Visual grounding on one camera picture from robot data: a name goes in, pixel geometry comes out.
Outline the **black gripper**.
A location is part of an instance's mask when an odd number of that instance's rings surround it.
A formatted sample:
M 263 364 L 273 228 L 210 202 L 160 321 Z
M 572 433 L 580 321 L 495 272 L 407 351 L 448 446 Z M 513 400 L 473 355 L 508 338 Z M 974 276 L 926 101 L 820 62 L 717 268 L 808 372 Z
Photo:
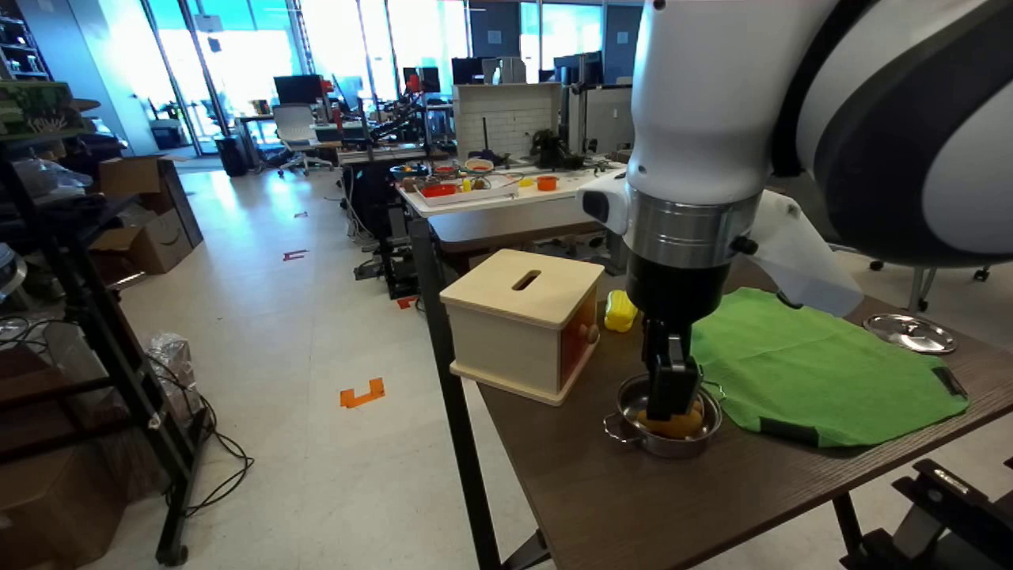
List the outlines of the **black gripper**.
M 655 368 L 655 359 L 669 349 L 669 338 L 679 336 L 682 346 L 689 346 L 689 327 L 708 318 L 721 300 L 721 285 L 728 279 L 724 266 L 708 268 L 673 268 L 651 259 L 636 256 L 631 262 L 631 298 L 642 309 L 642 362 Z M 682 364 L 673 372 L 660 364 L 648 377 L 648 406 L 651 420 L 666 420 L 673 413 L 686 413 L 697 396 L 697 368 Z

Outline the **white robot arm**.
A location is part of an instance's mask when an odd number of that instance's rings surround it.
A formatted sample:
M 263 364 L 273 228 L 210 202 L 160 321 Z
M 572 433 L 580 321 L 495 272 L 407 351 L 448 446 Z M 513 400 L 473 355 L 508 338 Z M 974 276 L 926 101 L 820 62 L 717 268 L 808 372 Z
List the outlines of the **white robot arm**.
M 648 413 L 695 402 L 689 333 L 774 176 L 812 176 L 871 256 L 1010 262 L 1010 99 L 1013 0 L 642 0 L 634 152 L 582 208 L 631 252 Z

